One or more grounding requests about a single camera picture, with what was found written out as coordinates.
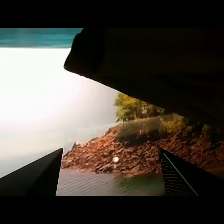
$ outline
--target tree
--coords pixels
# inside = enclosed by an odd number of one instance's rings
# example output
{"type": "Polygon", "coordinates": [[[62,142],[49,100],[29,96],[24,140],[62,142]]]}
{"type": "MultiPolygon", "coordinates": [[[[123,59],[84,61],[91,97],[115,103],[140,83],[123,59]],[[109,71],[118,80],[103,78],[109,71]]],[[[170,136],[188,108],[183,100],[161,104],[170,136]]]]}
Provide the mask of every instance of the tree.
{"type": "Polygon", "coordinates": [[[165,109],[135,99],[124,93],[118,93],[114,105],[117,106],[116,116],[118,121],[128,121],[167,114],[165,109]]]}

